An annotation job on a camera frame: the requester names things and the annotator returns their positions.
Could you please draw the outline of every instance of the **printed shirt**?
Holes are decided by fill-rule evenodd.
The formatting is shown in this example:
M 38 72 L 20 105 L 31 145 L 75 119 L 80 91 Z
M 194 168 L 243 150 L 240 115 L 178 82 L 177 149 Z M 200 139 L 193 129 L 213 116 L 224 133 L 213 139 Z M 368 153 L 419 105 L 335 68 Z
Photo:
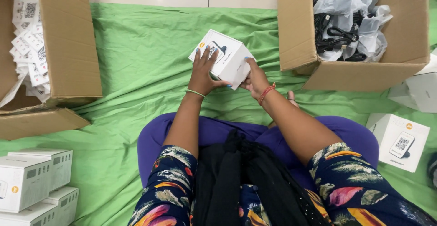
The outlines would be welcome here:
M 190 225 L 196 167 L 195 157 L 185 149 L 163 146 L 128 226 Z M 345 143 L 319 151 L 308 170 L 318 190 L 307 190 L 309 196 L 333 225 L 436 225 Z M 240 224 L 273 226 L 256 191 L 254 185 L 240 187 Z

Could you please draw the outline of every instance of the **red thread bracelet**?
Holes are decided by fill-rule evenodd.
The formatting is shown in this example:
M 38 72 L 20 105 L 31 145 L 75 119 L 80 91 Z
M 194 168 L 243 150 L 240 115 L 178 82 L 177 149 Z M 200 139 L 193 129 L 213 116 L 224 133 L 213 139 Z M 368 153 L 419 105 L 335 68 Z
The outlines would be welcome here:
M 261 94 L 261 96 L 259 97 L 258 103 L 259 105 L 261 105 L 261 103 L 264 100 L 264 97 L 267 95 L 267 93 L 269 93 L 272 89 L 276 88 L 276 83 L 273 83 L 272 86 L 267 87 L 267 89 L 264 89 L 264 92 Z

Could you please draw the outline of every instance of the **bracelet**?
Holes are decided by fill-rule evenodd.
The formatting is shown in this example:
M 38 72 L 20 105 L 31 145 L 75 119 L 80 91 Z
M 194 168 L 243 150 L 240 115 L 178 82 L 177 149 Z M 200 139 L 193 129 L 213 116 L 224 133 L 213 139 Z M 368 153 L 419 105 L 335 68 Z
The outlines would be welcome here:
M 261 105 L 261 102 L 263 102 L 264 97 L 267 95 L 267 93 L 269 93 L 272 89 L 275 89 L 275 88 L 276 88 L 276 83 L 273 83 L 272 86 L 269 86 L 269 87 L 267 87 L 267 89 L 264 90 L 264 92 L 259 97 L 259 100 L 258 100 L 259 105 Z
M 206 100 L 206 96 L 204 96 L 203 94 L 200 94 L 199 92 L 196 92 L 194 90 L 186 89 L 185 92 L 191 92 L 191 93 L 194 93 L 194 94 L 198 94 L 198 95 L 200 95 L 201 97 L 203 97 Z

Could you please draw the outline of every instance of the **black scarf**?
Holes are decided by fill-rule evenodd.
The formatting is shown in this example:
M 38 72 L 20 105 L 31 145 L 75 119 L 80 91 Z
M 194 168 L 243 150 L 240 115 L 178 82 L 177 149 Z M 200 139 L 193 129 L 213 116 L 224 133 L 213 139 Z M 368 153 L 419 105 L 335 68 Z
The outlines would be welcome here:
M 232 130 L 224 144 L 200 150 L 193 226 L 239 226 L 241 184 L 258 186 L 273 226 L 330 225 L 268 147 Z

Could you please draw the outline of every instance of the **green beaded bracelet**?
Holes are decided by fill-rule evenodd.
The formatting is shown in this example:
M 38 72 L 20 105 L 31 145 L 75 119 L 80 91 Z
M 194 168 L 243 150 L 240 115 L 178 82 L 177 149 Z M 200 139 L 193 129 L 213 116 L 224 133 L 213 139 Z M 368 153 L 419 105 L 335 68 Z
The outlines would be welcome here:
M 194 90 L 187 89 L 187 90 L 185 90 L 185 92 L 191 92 L 191 93 L 194 93 L 194 94 L 198 94 L 198 95 L 200 95 L 201 97 L 203 97 L 206 100 L 206 96 L 204 96 L 203 94 L 200 94 L 199 92 L 196 92 Z

